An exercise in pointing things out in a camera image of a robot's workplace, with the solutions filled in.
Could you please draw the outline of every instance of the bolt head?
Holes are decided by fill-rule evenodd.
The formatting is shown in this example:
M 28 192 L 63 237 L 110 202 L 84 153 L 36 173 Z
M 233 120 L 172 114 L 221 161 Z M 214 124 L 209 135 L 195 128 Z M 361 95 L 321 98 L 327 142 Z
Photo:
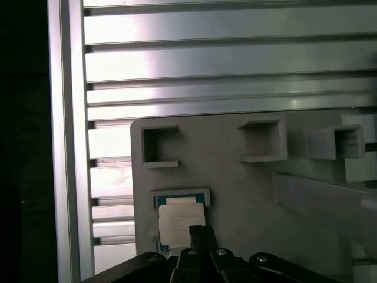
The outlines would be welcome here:
M 218 255 L 225 255 L 225 254 L 226 254 L 226 250 L 224 250 L 224 249 L 218 249 L 218 250 L 216 251 L 216 253 L 217 253 Z
M 266 262 L 268 259 L 264 255 L 257 256 L 257 261 L 259 262 Z

